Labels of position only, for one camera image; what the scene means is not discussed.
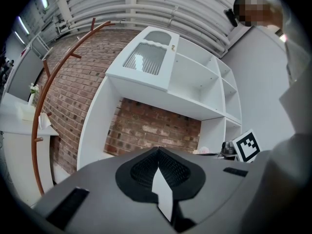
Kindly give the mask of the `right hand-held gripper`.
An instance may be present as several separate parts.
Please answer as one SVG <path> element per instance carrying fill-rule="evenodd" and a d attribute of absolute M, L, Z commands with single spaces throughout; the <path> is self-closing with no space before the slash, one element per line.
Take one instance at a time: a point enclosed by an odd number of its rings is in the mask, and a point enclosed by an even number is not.
<path fill-rule="evenodd" d="M 250 129 L 242 135 L 222 143 L 221 155 L 226 159 L 233 159 L 239 162 L 253 162 L 261 147 L 254 134 Z"/>

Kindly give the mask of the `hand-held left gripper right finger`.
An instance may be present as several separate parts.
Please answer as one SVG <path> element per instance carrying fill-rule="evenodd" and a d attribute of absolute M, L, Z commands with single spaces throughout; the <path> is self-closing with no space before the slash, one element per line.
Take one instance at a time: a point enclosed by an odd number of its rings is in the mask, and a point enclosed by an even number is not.
<path fill-rule="evenodd" d="M 158 234 L 243 234 L 247 165 L 158 149 Z"/>

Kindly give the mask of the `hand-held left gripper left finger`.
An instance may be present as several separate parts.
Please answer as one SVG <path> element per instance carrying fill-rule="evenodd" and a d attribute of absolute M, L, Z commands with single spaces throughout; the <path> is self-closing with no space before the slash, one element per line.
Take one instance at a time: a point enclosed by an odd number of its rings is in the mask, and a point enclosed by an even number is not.
<path fill-rule="evenodd" d="M 65 234 L 176 234 L 152 192 L 157 159 L 152 148 L 90 163 L 34 210 Z"/>

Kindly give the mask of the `white desk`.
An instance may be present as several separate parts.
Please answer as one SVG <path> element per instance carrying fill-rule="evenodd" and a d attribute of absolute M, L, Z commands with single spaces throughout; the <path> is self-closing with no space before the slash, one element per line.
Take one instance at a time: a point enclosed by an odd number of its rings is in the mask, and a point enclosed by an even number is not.
<path fill-rule="evenodd" d="M 67 171 L 65 171 L 59 164 L 57 163 L 52 164 L 52 171 L 51 171 L 52 180 L 56 184 L 60 184 L 61 182 L 63 182 L 64 180 L 66 180 L 68 177 L 70 177 L 71 175 L 75 173 L 76 171 L 70 174 Z"/>

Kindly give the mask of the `person's grey shirt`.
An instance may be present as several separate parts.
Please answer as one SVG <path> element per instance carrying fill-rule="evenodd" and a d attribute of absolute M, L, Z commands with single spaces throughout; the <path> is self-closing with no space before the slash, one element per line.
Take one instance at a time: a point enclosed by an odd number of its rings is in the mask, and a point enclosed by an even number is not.
<path fill-rule="evenodd" d="M 309 224 L 312 203 L 312 45 L 297 16 L 283 2 L 289 89 L 280 102 L 294 135 L 269 152 L 257 193 L 245 213 L 242 231 L 287 234 Z"/>

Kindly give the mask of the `white hutch shelf unit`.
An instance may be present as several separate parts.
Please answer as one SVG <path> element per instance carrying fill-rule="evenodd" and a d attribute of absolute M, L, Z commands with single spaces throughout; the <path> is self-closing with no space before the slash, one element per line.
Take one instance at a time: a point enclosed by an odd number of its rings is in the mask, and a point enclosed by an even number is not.
<path fill-rule="evenodd" d="M 91 102 L 77 167 L 105 159 L 105 140 L 120 99 L 127 98 L 201 121 L 197 150 L 220 153 L 242 132 L 239 93 L 231 69 L 178 34 L 141 31 L 120 52 Z"/>

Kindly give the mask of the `white side cabinet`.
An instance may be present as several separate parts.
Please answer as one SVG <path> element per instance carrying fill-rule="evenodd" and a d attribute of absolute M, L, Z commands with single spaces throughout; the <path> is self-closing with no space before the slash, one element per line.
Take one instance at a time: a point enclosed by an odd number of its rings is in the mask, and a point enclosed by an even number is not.
<path fill-rule="evenodd" d="M 31 155 L 32 122 L 18 117 L 19 104 L 26 101 L 5 93 L 0 104 L 0 131 L 3 132 L 3 147 L 8 172 L 18 197 L 28 206 L 41 198 Z M 59 134 L 51 127 L 38 130 L 43 141 L 37 143 L 39 175 L 44 192 L 53 187 L 50 165 L 50 137 Z"/>

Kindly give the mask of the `white cloth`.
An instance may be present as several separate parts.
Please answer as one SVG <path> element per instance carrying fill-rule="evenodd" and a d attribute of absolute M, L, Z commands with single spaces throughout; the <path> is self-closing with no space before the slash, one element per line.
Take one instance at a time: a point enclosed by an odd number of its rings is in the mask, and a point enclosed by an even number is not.
<path fill-rule="evenodd" d="M 51 126 L 51 121 L 46 113 L 41 113 L 39 116 L 39 129 L 44 130 Z"/>

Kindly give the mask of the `brown coat rack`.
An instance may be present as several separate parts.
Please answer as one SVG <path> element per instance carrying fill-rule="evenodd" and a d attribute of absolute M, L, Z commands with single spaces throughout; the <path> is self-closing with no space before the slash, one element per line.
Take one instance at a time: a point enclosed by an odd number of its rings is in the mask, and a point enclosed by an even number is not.
<path fill-rule="evenodd" d="M 40 93 L 38 102 L 37 102 L 37 106 L 35 109 L 35 113 L 34 113 L 34 119 L 33 119 L 33 126 L 32 126 L 32 132 L 31 132 L 31 157 L 32 157 L 32 164 L 33 164 L 33 170 L 34 170 L 34 176 L 35 176 L 35 180 L 39 189 L 39 193 L 41 196 L 44 195 L 44 189 L 42 186 L 42 182 L 41 182 L 41 178 L 40 178 L 40 174 L 39 174 L 39 166 L 38 166 L 38 156 L 37 156 L 37 143 L 43 141 L 42 137 L 38 137 L 38 127 L 39 127 L 39 116 L 41 114 L 41 110 L 46 98 L 46 95 L 49 91 L 49 88 L 54 80 L 54 78 L 56 77 L 56 75 L 58 74 L 59 70 L 61 69 L 61 67 L 63 66 L 63 64 L 67 61 L 67 59 L 69 57 L 74 57 L 74 58 L 78 58 L 80 59 L 81 56 L 78 54 L 75 54 L 76 49 L 78 49 L 78 47 L 80 47 L 89 37 L 91 37 L 92 35 L 94 35 L 95 33 L 97 33 L 99 30 L 101 30 L 103 27 L 108 27 L 108 26 L 114 26 L 115 24 L 112 23 L 110 20 L 106 21 L 102 24 L 100 24 L 99 26 L 95 27 L 95 21 L 96 19 L 93 18 L 92 19 L 92 23 L 91 23 L 91 28 L 90 31 L 84 35 L 81 39 L 78 40 L 78 42 L 73 45 L 72 47 L 69 48 L 69 50 L 63 55 L 63 57 L 60 59 L 60 61 L 57 63 L 57 65 L 55 65 L 54 69 L 52 72 L 49 71 L 48 68 L 48 64 L 47 64 L 47 60 L 43 60 L 43 67 L 44 70 L 47 74 L 47 81 Z"/>

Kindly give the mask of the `white tissue box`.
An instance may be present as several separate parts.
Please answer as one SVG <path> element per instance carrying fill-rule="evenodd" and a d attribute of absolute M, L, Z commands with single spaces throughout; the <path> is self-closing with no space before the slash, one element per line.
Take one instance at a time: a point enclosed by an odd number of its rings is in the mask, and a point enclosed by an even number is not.
<path fill-rule="evenodd" d="M 17 116 L 20 120 L 33 121 L 36 108 L 33 105 L 22 104 L 20 102 L 15 103 L 17 110 Z"/>

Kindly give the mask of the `grey partition board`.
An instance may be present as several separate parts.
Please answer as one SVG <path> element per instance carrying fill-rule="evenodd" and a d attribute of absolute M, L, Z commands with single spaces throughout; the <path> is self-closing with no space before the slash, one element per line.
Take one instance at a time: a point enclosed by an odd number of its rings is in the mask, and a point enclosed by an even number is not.
<path fill-rule="evenodd" d="M 30 85 L 35 83 L 43 69 L 43 61 L 31 48 L 26 48 L 14 64 L 4 86 L 4 92 L 28 101 Z"/>

